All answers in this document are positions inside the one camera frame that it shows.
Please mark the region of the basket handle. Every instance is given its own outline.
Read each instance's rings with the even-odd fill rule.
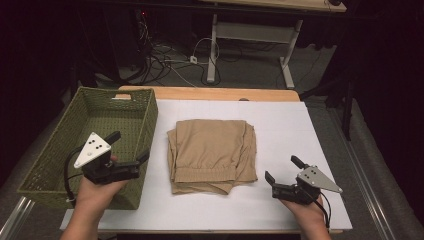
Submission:
[[[136,93],[140,90],[117,90],[112,99],[136,101]]]

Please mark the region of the wooden board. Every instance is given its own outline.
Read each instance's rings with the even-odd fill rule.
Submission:
[[[225,101],[264,101],[299,102],[299,95],[292,90],[236,89],[236,88],[191,88],[191,87],[150,87],[122,86],[120,90],[152,88],[158,99],[184,100],[225,100]]]
[[[328,0],[202,0],[212,3],[241,4],[262,7],[290,8],[324,12],[346,12],[346,6],[331,5]]]

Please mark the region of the white triangular marker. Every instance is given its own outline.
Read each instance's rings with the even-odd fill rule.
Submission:
[[[92,132],[85,142],[84,148],[75,161],[74,167],[80,168],[93,159],[110,150],[110,145],[99,135]]]

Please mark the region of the electrical cord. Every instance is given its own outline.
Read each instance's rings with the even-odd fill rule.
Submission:
[[[72,178],[76,178],[76,177],[79,177],[79,176],[82,176],[82,175],[83,175],[82,173],[74,174],[74,175],[68,177],[68,180],[71,180]]]
[[[250,50],[245,52],[270,52],[273,50],[276,46],[281,45],[282,43],[263,43],[258,41],[246,41],[246,40],[232,40],[232,42],[238,42],[239,45],[242,47]]]
[[[321,203],[319,203],[316,199],[314,199],[307,191],[305,191],[303,188],[301,188],[301,190],[303,191],[303,193],[305,194],[305,195],[307,195],[314,203],[315,203],[315,205],[317,205],[318,206],[318,208],[319,209],[321,209],[321,211],[324,213],[324,219],[325,219],[325,227],[327,228],[327,230],[329,231],[329,229],[330,229],[330,218],[328,217],[328,214],[327,214],[327,211],[325,210],[325,208],[322,206],[322,204]],[[328,202],[328,199],[327,199],[327,197],[325,197],[325,199],[326,199],[326,201],[327,201],[327,204],[328,204],[328,206],[330,207],[330,202]]]
[[[177,70],[175,70],[173,67],[169,66],[169,68],[174,71],[184,82],[186,82],[187,84],[191,85],[192,87],[197,88],[196,85],[192,84],[191,82],[187,81],[183,76],[181,76]]]
[[[166,62],[159,60],[159,58],[157,58],[156,56],[152,55],[151,58],[154,58],[154,60],[150,61],[150,67],[149,67],[150,71],[148,72],[148,75],[152,76],[153,78],[147,80],[147,74],[146,74],[144,81],[140,82],[140,85],[145,85],[145,84],[148,84],[148,83],[151,83],[151,82],[154,82],[154,81],[156,81],[160,85],[163,85],[162,83],[158,82],[158,80],[166,77],[171,72],[171,69],[167,66]],[[155,62],[158,62],[161,65],[161,68],[153,67],[153,64]],[[154,76],[151,72],[151,69],[159,70],[160,72],[156,76]]]
[[[217,53],[216,53],[216,56],[215,56],[215,59],[212,61],[212,63],[214,62],[214,61],[216,61],[216,60],[218,60],[218,57],[219,57],[219,45],[218,45],[218,43],[215,41],[215,40],[213,40],[212,38],[202,38],[202,39],[200,39],[197,43],[196,43],[196,46],[194,47],[194,50],[193,50],[193,54],[192,54],[192,56],[193,57],[195,57],[195,53],[196,53],[196,49],[197,49],[197,46],[199,45],[199,43],[200,42],[202,42],[202,41],[204,41],[204,40],[210,40],[210,41],[212,41],[213,43],[215,43],[215,46],[217,47]]]
[[[242,59],[243,58],[243,49],[240,47],[240,45],[239,44],[235,44],[235,43],[233,43],[232,41],[228,41],[228,42],[230,42],[229,44],[228,43],[220,43],[221,44],[221,49],[223,49],[223,45],[225,46],[225,44],[227,44],[227,45],[231,45],[231,46],[235,46],[236,48],[237,48],[237,50],[238,50],[238,52],[239,52],[239,55],[238,56],[236,56],[235,57],[235,59],[231,59],[231,60],[228,60],[228,59],[225,59],[223,56],[222,56],[222,54],[221,54],[221,57],[220,57],[220,60],[221,61],[224,61],[224,62],[229,62],[229,63],[235,63],[235,62],[238,62],[240,59]]]
[[[64,181],[64,187],[65,187],[65,191],[66,194],[68,195],[68,199],[66,200],[67,202],[70,202],[72,204],[72,207],[75,208],[76,204],[77,204],[77,199],[75,198],[74,193],[71,190],[71,186],[69,185],[69,180],[72,177],[69,177],[69,162],[72,160],[72,157],[78,153],[81,152],[81,150],[83,149],[84,145],[81,145],[77,148],[75,148],[74,150],[72,150],[68,156],[66,157],[65,160],[65,166],[63,169],[63,181]]]
[[[309,68],[309,70],[308,70],[308,72],[306,72],[300,79],[299,79],[299,81],[297,82],[297,84],[296,84],[296,86],[294,87],[294,89],[297,89],[299,86],[302,86],[302,82],[303,82],[303,80],[305,79],[305,77],[307,77],[311,72],[312,72],[312,69],[314,69],[314,67],[315,67],[315,64],[318,62],[318,60],[321,58],[321,53],[322,53],[322,49],[321,50],[319,50],[319,53],[318,53],[318,57],[317,58],[315,58],[315,60],[314,60],[314,62],[312,63],[312,65],[311,65],[311,67]]]
[[[202,74],[201,74],[201,76],[200,76],[200,82],[202,81],[203,76],[204,76],[204,74],[205,74],[205,69],[204,69],[202,66],[197,65],[197,64],[189,64],[189,65],[185,65],[185,66],[177,67],[177,68],[175,68],[175,69],[181,69],[181,68],[186,68],[186,67],[199,67],[200,69],[202,69]]]

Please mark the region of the wrist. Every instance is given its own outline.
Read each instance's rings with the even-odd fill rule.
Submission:
[[[328,229],[323,220],[310,220],[299,222],[302,234],[308,240],[328,240],[331,239]]]
[[[85,224],[97,226],[103,216],[103,213],[103,208],[79,202],[74,209],[73,216],[76,215],[76,217]]]

